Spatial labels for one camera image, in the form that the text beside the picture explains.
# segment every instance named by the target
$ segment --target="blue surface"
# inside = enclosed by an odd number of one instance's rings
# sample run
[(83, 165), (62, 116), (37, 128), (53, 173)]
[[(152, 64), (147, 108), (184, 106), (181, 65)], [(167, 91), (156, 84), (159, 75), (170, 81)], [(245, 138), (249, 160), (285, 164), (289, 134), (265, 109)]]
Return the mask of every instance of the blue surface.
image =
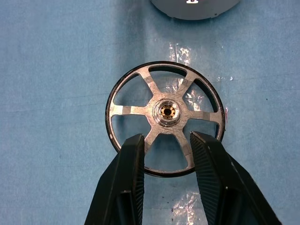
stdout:
[[(228, 110), (226, 150), (282, 222), (299, 224), (299, 17), (298, 0), (242, 0), (202, 22), (170, 19), (148, 0), (1, 0), (0, 224), (84, 223), (116, 155), (109, 92), (154, 60), (211, 81)], [(144, 225), (207, 224), (194, 173), (147, 175), (145, 191)]]

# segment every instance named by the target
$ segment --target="center hole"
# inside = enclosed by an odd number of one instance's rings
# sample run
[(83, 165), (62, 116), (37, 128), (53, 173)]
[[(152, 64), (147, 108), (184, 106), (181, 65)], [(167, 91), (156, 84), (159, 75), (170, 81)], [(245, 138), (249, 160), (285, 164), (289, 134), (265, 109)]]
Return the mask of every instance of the center hole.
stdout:
[(164, 109), (164, 114), (165, 114), (166, 116), (171, 115), (171, 113), (172, 113), (172, 111), (171, 111), (170, 109)]

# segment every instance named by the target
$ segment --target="pulley wheel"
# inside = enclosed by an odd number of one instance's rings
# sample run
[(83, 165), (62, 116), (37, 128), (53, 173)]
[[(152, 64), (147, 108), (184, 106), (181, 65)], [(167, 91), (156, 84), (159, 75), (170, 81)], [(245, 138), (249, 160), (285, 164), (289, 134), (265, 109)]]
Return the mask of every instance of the pulley wheel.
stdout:
[[(175, 93), (161, 92), (150, 75), (152, 71), (173, 72), (185, 78)], [(120, 89), (131, 79), (139, 75), (150, 88), (153, 94), (152, 99), (145, 107), (116, 105), (114, 99)], [(191, 111), (188, 109), (183, 101), (183, 96), (194, 82), (207, 95), (214, 112)], [(116, 138), (112, 125), (112, 117), (114, 115), (143, 115), (147, 118), (151, 130), (145, 137), (145, 154), (147, 154), (159, 134), (175, 136), (187, 160), (187, 167), (176, 171), (161, 171), (145, 166), (147, 174), (159, 177), (178, 177), (195, 170), (192, 149), (189, 141), (183, 134), (183, 128), (189, 119), (215, 122), (217, 124), (215, 137), (220, 141), (225, 131), (224, 108), (214, 87), (197, 71), (175, 62), (157, 61), (142, 64), (126, 73), (114, 86), (106, 104), (105, 124), (112, 145), (117, 151), (120, 151), (121, 145)]]

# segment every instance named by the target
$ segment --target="gray disc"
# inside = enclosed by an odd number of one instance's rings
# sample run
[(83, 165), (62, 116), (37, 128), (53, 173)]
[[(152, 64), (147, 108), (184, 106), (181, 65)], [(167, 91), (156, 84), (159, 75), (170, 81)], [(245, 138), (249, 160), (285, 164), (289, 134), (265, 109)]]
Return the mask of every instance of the gray disc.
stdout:
[(182, 20), (203, 20), (220, 15), (240, 0), (151, 0), (169, 17)]

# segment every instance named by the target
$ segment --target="wheel spoke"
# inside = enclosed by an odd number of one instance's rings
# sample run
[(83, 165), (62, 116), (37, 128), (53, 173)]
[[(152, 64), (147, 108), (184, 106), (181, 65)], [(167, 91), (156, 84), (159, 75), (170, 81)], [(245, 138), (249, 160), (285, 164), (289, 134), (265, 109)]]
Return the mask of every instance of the wheel spoke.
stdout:
[(151, 92), (153, 94), (160, 93), (156, 83), (154, 82), (148, 67), (141, 68), (137, 71), (141, 75), (141, 77), (144, 79), (144, 81), (147, 83), (148, 87), (150, 88)]
[(123, 106), (111, 104), (109, 113), (114, 115), (145, 115), (146, 108), (140, 106)]
[(222, 123), (222, 113), (220, 110), (218, 112), (189, 111), (188, 117), (190, 119), (212, 121), (219, 125)]
[(180, 85), (180, 87), (177, 91), (177, 94), (180, 94), (183, 96), (187, 92), (189, 87), (192, 85), (194, 80), (195, 80), (194, 74), (192, 74), (191, 72), (188, 72), (185, 79), (182, 81), (182, 84)]
[(187, 167), (194, 167), (194, 159), (193, 159), (193, 153), (192, 153), (192, 148), (191, 145), (189, 144), (188, 140), (184, 136), (183, 132), (179, 132), (174, 134), (180, 147), (181, 150), (187, 159)]
[(151, 129), (151, 131), (145, 137), (145, 155), (147, 154), (147, 152), (149, 151), (149, 149), (151, 148), (152, 144), (154, 143), (155, 139), (159, 134), (160, 133), (157, 130)]

